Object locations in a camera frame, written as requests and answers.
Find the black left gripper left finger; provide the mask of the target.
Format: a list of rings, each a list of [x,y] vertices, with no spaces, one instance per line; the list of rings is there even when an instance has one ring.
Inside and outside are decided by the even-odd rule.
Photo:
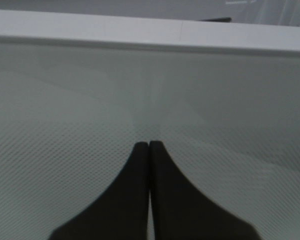
[[[51,240],[145,240],[149,208],[149,145],[138,142],[110,186],[55,229]]]

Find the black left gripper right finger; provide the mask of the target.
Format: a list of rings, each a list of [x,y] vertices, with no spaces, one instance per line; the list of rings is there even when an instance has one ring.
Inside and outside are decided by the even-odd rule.
[[[151,203],[157,240],[254,240],[256,230],[202,194],[163,142],[149,144]]]

